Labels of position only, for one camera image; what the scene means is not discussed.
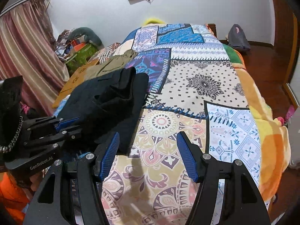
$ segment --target bag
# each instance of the bag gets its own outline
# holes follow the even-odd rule
[[[228,45],[238,52],[246,52],[250,50],[250,44],[246,39],[242,28],[234,24],[228,34]]]

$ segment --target orange clothing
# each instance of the orange clothing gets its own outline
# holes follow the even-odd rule
[[[23,223],[25,214],[21,211],[29,200],[24,191],[10,180],[7,173],[0,182],[0,202],[18,224]]]

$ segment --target striped curtain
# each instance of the striped curtain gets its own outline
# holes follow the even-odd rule
[[[69,74],[54,51],[52,26],[41,0],[24,2],[0,17],[0,80],[23,76],[22,103],[42,116]]]

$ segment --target wooden headboard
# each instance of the wooden headboard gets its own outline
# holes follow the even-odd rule
[[[212,30],[212,32],[214,33],[215,37],[217,37],[216,24],[207,24],[207,25]]]

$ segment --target patchwork blanket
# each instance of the patchwork blanket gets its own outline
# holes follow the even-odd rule
[[[142,27],[114,55],[128,49],[139,54],[126,67],[149,75],[148,96],[130,155],[115,157],[103,183],[110,223],[185,224],[199,186],[185,171],[179,131],[217,160],[242,160],[269,200],[287,166],[287,130],[272,120],[243,62],[231,62],[231,52],[202,25]],[[223,192],[220,180],[212,224]]]

